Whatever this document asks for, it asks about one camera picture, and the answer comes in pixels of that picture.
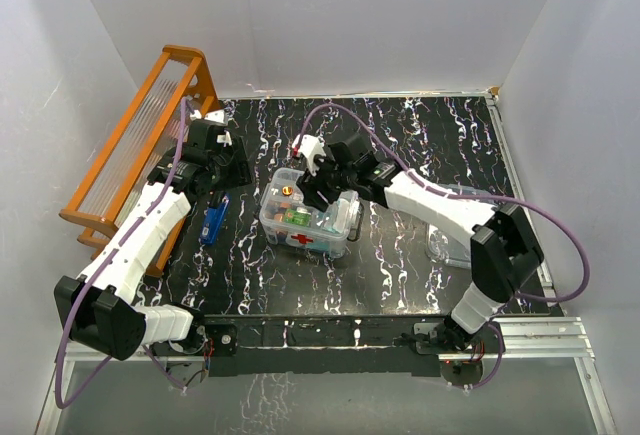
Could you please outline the brown bottle orange cap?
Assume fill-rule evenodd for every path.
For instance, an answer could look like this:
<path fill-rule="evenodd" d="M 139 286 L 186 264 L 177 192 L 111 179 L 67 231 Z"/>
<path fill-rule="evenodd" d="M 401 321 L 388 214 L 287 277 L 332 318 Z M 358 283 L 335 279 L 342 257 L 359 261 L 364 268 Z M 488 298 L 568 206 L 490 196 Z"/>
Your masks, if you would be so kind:
<path fill-rule="evenodd" d="M 271 228 L 275 231 L 277 237 L 285 236 L 286 230 L 282 228 L 284 213 L 282 211 L 275 212 L 273 215 Z"/>

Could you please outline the clear plastic divider tray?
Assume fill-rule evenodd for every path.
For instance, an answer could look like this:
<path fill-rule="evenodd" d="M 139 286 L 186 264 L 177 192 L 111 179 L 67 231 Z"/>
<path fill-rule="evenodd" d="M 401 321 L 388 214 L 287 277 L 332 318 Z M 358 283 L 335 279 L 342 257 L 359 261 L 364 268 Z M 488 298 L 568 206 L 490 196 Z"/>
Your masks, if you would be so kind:
<path fill-rule="evenodd" d="M 321 211 L 316 208 L 306 206 L 303 203 L 303 193 L 296 185 L 298 178 L 303 174 L 303 171 L 291 168 L 279 168 L 274 172 L 270 183 L 264 190 L 261 200 L 259 219 L 265 229 L 272 229 L 271 225 L 275 212 L 282 211 L 284 213 L 286 209 L 298 209 L 299 207 L 301 207 L 302 209 L 306 209 L 312 214 L 311 225 L 309 227 L 301 227 L 283 222 L 282 228 L 304 228 L 308 230 L 311 236 L 316 233 L 324 232 L 319 228 L 319 219 L 329 207 L 325 211 Z M 291 196 L 284 196 L 282 194 L 283 186 L 291 186 L 294 189 L 294 193 Z M 350 220 L 348 221 L 345 232 L 340 235 L 324 232 L 326 234 L 329 234 L 330 236 L 340 237 L 342 235 L 348 235 L 352 227 L 355 225 L 357 219 L 357 213 L 360 205 L 357 193 L 354 191 L 343 192 L 339 196 L 339 198 L 346 198 L 351 202 Z"/>

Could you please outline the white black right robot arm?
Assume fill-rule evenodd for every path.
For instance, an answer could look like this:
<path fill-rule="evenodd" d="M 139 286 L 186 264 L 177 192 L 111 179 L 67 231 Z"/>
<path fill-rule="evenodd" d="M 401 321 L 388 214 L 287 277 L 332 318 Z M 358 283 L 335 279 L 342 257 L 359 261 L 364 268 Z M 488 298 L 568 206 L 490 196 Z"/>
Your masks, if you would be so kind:
<path fill-rule="evenodd" d="M 306 206 L 326 210 L 346 191 L 365 201 L 408 214 L 460 243 L 470 255 L 472 281 L 460 301 L 425 344 L 466 352 L 478 344 L 481 329 L 537 271 L 544 254 L 522 206 L 497 206 L 432 184 L 395 155 L 380 158 L 360 135 L 324 145 L 299 135 L 293 154 L 306 169 L 296 185 Z"/>

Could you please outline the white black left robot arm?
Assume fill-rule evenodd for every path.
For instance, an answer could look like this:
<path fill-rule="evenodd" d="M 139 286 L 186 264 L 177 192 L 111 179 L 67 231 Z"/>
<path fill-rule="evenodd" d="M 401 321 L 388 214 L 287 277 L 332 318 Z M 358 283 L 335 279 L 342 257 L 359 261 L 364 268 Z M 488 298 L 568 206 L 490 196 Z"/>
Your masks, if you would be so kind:
<path fill-rule="evenodd" d="M 194 354 L 207 331 L 181 306 L 134 307 L 140 280 L 174 227 L 202 197 L 250 184 L 245 143 L 200 119 L 185 141 L 165 152 L 147 176 L 136 205 L 102 253 L 77 277 L 62 277 L 54 299 L 64 334 L 117 360 L 141 345 L 172 341 Z"/>

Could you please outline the small green packet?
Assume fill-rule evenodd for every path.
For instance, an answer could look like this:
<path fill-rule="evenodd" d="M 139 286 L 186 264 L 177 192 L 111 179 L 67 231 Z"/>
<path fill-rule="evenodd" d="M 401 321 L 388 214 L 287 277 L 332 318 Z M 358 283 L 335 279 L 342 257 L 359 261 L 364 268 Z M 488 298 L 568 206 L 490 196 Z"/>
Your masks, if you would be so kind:
<path fill-rule="evenodd" d="M 312 221 L 312 214 L 306 209 L 286 209 L 283 215 L 283 222 L 301 227 L 309 227 Z"/>

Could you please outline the clear plastic box lid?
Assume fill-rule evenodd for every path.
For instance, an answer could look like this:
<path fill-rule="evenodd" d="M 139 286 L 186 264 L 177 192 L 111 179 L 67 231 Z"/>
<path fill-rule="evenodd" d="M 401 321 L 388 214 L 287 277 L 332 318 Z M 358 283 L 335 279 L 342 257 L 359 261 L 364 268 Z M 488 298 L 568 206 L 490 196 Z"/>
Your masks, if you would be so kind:
<path fill-rule="evenodd" d="M 453 238 L 435 225 L 427 224 L 425 232 L 426 254 L 432 261 L 448 267 L 463 270 L 471 269 L 470 252 Z"/>

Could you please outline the clear first aid box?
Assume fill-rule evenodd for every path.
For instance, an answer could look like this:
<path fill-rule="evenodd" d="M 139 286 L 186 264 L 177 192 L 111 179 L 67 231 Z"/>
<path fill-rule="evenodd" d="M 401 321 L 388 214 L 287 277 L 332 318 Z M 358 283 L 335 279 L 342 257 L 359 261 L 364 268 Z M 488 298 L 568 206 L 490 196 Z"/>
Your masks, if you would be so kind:
<path fill-rule="evenodd" d="M 311 236 L 307 229 L 300 227 L 289 227 L 288 229 L 285 229 L 285 236 L 277 237 L 273 229 L 265 229 L 262 223 L 260 223 L 265 232 L 267 241 L 274 245 L 287 245 L 293 248 L 324 253 L 331 258 L 340 258 L 346 252 L 347 243 L 355 241 L 359 237 L 362 223 L 362 212 L 363 208 L 360 203 L 355 225 L 352 227 L 348 235 L 342 235 L 340 237 L 330 236 L 324 232 L 316 233 Z"/>

